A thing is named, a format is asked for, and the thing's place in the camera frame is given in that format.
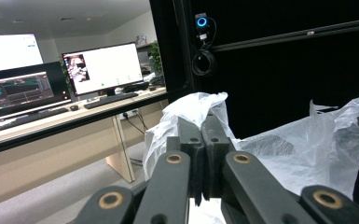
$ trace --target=monitor screen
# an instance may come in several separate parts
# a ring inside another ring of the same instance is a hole
[[[0,71],[43,63],[34,34],[0,35]]]
[[[61,64],[0,71],[0,119],[71,103]]]
[[[62,55],[75,95],[143,81],[135,43]]]

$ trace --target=power outlet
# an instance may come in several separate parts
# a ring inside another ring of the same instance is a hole
[[[130,118],[130,117],[136,116],[136,114],[139,113],[139,110],[132,109],[132,110],[127,111],[126,113],[127,113],[128,118]],[[121,113],[118,115],[120,119],[126,119],[123,114],[124,113]]]

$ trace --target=computer mouse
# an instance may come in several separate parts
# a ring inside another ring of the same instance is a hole
[[[71,107],[69,107],[72,111],[76,111],[79,109],[78,105],[71,105]]]

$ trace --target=floor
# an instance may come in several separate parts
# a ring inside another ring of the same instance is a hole
[[[130,158],[142,160],[145,144],[130,147]],[[61,176],[42,186],[24,192],[0,203],[0,224],[72,223],[77,214],[97,190],[111,186],[128,189],[145,180],[142,166],[134,164],[135,181],[128,183],[105,160],[96,161],[68,175]],[[194,207],[190,200],[188,223],[224,224],[220,202],[211,200]]]

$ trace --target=desk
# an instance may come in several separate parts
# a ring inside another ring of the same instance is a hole
[[[164,94],[165,88],[145,91],[91,110],[79,104],[77,111],[0,132],[0,202],[103,158],[133,181],[116,115],[142,106],[146,111],[152,103],[161,110]]]

